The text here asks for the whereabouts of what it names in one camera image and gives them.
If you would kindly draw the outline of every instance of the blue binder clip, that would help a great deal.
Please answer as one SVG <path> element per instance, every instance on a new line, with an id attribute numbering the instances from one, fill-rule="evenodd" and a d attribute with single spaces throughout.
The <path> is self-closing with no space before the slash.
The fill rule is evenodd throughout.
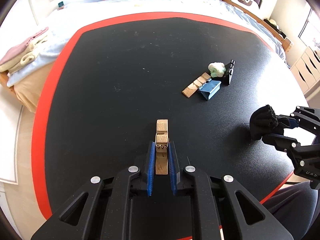
<path id="1" fill-rule="evenodd" d="M 209 78 L 206 83 L 198 88 L 198 92 L 200 92 L 205 99 L 209 100 L 220 89 L 220 85 L 221 81 Z"/>

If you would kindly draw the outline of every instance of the window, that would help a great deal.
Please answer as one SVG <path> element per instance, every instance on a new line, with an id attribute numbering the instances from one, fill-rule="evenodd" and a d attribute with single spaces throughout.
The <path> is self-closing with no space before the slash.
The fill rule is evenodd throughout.
<path id="1" fill-rule="evenodd" d="M 299 38 L 313 50 L 316 50 L 316 47 L 320 49 L 320 19 L 312 9 Z"/>

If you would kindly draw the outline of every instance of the silver screw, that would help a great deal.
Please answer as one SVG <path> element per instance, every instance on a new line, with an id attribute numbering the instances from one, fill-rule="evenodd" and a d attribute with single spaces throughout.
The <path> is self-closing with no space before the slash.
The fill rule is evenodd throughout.
<path id="1" fill-rule="evenodd" d="M 225 175 L 223 179 L 226 182 L 233 182 L 233 177 L 231 175 Z"/>
<path id="2" fill-rule="evenodd" d="M 94 176 L 90 179 L 91 183 L 96 184 L 100 182 L 100 177 Z"/>
<path id="3" fill-rule="evenodd" d="M 194 166 L 191 166 L 191 165 L 185 167 L 185 169 L 186 169 L 187 172 L 195 172 L 196 171 L 196 168 Z"/>
<path id="4" fill-rule="evenodd" d="M 129 172 L 137 172 L 139 170 L 139 168 L 137 167 L 137 166 L 130 166 L 129 168 L 128 168 L 128 171 Z"/>

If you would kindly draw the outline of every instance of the grey pants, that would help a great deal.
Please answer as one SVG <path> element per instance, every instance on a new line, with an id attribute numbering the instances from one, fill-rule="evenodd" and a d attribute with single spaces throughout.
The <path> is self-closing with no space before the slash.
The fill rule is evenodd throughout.
<path id="1" fill-rule="evenodd" d="M 263 205 L 294 240 L 301 240 L 320 212 L 318 198 L 318 191 L 311 189 L 309 182 L 301 182 L 278 190 Z"/>

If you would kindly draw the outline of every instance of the bed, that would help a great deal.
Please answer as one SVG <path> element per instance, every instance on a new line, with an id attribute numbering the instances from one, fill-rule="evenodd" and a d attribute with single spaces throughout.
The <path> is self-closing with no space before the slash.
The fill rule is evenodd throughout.
<path id="1" fill-rule="evenodd" d="M 290 49 L 290 44 L 269 25 L 230 0 L 90 0 L 53 11 L 39 25 L 39 28 L 48 26 L 53 34 L 47 47 L 35 61 L 13 75 L 0 73 L 0 84 L 35 112 L 56 58 L 78 29 L 112 17 L 158 11 L 201 14 L 244 26 L 257 33 L 283 61 Z"/>

